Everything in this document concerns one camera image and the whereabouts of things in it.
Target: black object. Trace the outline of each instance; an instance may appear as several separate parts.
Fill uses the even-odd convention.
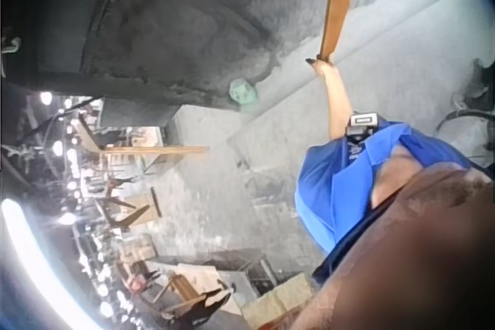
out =
[[[193,327],[201,326],[210,320],[211,316],[224,306],[225,303],[230,299],[230,293],[226,294],[219,301],[214,302],[212,305],[206,307],[207,299],[214,297],[219,294],[223,289],[218,288],[213,291],[208,291],[202,295],[206,297],[191,307],[188,312],[180,316],[180,321],[191,324]]]
[[[312,278],[319,284],[325,284],[325,281],[329,279],[333,272],[338,268],[342,259],[349,253],[349,250],[359,240],[363,233],[366,232],[369,226],[380,218],[388,207],[395,201],[397,194],[402,189],[396,191],[393,195],[389,196],[378,207],[372,209],[371,205],[368,206],[367,215],[351,229],[346,236],[344,236],[337,245],[333,248],[330,254],[325,260],[315,269],[312,273]]]
[[[486,88],[479,97],[467,97],[464,103],[468,108],[480,111],[492,111],[495,108],[495,62],[481,70],[481,84]]]

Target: wooden chair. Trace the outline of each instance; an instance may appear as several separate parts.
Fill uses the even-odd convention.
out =
[[[132,293],[131,288],[128,286],[128,278],[131,273],[130,270],[126,270],[125,265],[122,262],[116,262],[115,268],[124,286]],[[175,304],[173,306],[167,307],[162,310],[157,309],[156,308],[157,301],[165,294],[165,292],[169,288],[172,288],[174,291],[177,291],[177,293],[184,300],[184,302]],[[170,318],[171,315],[175,316],[175,312],[180,311],[181,309],[182,309],[182,313],[180,315],[186,313],[191,306],[193,306],[195,303],[203,301],[205,298],[206,295],[197,294],[191,283],[188,282],[188,280],[181,274],[177,274],[171,277],[167,285],[151,301],[144,298],[143,295],[139,294],[139,299],[150,311],[150,313],[153,313],[154,315],[158,315],[160,317],[167,319]]]
[[[74,125],[80,136],[81,144],[91,152],[104,155],[184,155],[192,153],[202,153],[208,150],[208,147],[196,146],[165,146],[165,147],[101,147],[95,141],[91,129],[87,126],[86,121],[81,115],[76,119]]]
[[[149,205],[146,205],[140,209],[137,209],[130,216],[126,216],[122,220],[115,220],[110,216],[110,213],[105,209],[105,207],[101,205],[100,200],[96,199],[94,200],[94,203],[98,209],[98,212],[100,212],[100,214],[105,218],[108,224],[110,224],[111,228],[129,228],[131,224],[133,224],[136,220],[138,220],[139,217],[142,216],[144,213],[146,213],[149,209]]]

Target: chair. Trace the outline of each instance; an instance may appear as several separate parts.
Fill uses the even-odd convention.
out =
[[[139,219],[144,213],[149,209],[149,205],[146,205],[140,209],[137,209],[130,216],[126,216],[122,220],[115,220],[110,216],[110,213],[100,204],[100,200],[94,200],[94,203],[98,209],[98,212],[105,218],[105,220],[110,224],[111,228],[129,228],[136,220]]]

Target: wooden furniture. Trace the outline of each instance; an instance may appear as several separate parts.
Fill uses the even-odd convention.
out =
[[[131,271],[129,269],[126,269],[126,265],[122,262],[116,262],[115,269],[118,273],[118,276],[121,278],[124,286],[132,293],[131,288],[128,286],[128,279]],[[165,294],[165,292],[169,288],[177,291],[184,302],[172,305],[162,310],[157,309],[157,301]],[[139,294],[139,297],[146,308],[154,315],[159,315],[163,318],[171,318],[176,317],[177,314],[178,316],[183,315],[188,310],[190,310],[195,303],[203,301],[207,296],[205,294],[197,294],[191,286],[190,282],[188,282],[188,280],[183,275],[176,275],[170,278],[169,283],[151,301],[144,298],[143,295]]]
[[[156,202],[155,191],[152,187],[150,187],[147,191],[143,193],[134,194],[133,196],[128,196],[124,198],[124,202],[133,205],[140,210],[140,208],[148,209],[140,215],[139,218],[135,219],[129,227],[137,226],[139,224],[151,222],[153,220],[157,220],[162,217],[160,213],[160,209]],[[129,213],[131,210],[129,208],[121,208],[121,213]]]
[[[87,126],[86,121],[81,115],[76,119],[74,125],[80,136],[81,144],[91,152],[104,155],[124,154],[124,155],[184,155],[192,153],[202,153],[208,150],[208,147],[185,147],[185,146],[166,146],[166,147],[100,147],[95,141],[95,137]]]
[[[318,59],[329,61],[335,51],[350,0],[328,0],[326,4],[325,28]]]
[[[110,224],[111,228],[129,228],[136,220],[138,220],[146,211],[149,209],[149,205],[146,205],[140,209],[137,209],[130,216],[126,216],[122,220],[115,220],[110,216],[110,213],[101,205],[100,200],[94,200],[94,203],[98,209],[98,212],[105,218],[105,220]]]

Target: blue shirt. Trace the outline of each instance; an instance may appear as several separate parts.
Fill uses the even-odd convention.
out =
[[[385,120],[381,120],[379,132],[364,141],[362,152],[351,163],[345,138],[310,148],[299,175],[295,207],[327,253],[364,217],[374,176],[397,144],[406,147],[424,168],[438,162],[471,167],[466,157],[444,141],[407,124]]]

